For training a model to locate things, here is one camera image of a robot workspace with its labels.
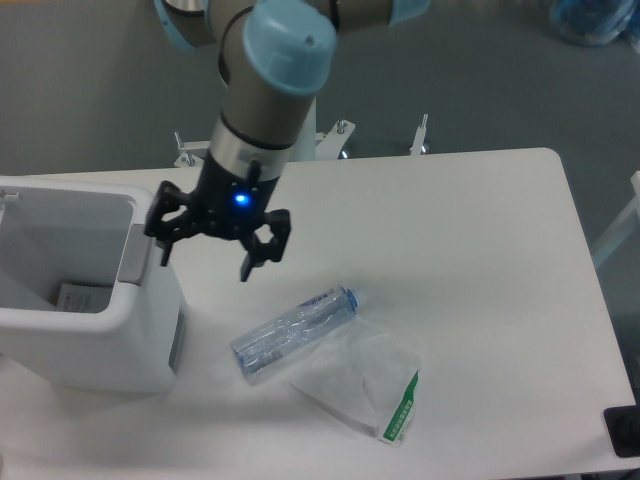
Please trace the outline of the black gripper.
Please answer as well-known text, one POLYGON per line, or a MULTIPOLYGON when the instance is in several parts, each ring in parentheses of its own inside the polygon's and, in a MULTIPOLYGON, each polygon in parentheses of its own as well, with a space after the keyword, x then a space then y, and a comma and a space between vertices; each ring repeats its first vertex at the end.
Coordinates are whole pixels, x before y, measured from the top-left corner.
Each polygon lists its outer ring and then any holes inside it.
POLYGON ((246 251, 240 268, 241 282, 246 282, 252 270, 265 262, 282 260, 291 233, 290 212, 267 210, 278 179, 265 179, 265 166, 255 156, 238 166, 240 171, 233 173, 207 155, 192 195, 168 180, 160 183, 146 214, 144 234, 155 238, 162 249, 161 266, 168 265, 176 242, 198 232, 240 241, 246 251), (263 226, 271 232, 268 242, 262 242, 257 235, 263 226))

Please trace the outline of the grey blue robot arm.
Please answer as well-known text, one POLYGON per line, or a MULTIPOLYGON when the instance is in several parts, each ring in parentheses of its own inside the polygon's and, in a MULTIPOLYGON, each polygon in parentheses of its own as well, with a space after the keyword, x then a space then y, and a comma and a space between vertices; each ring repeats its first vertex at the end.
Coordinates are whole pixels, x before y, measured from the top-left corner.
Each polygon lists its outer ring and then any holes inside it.
POLYGON ((158 1, 169 38, 219 47, 226 96, 195 188, 162 182, 145 232, 164 252, 203 234, 246 250, 242 279, 282 259, 290 214, 271 195, 326 83, 341 35, 424 14, 425 1, 158 1))

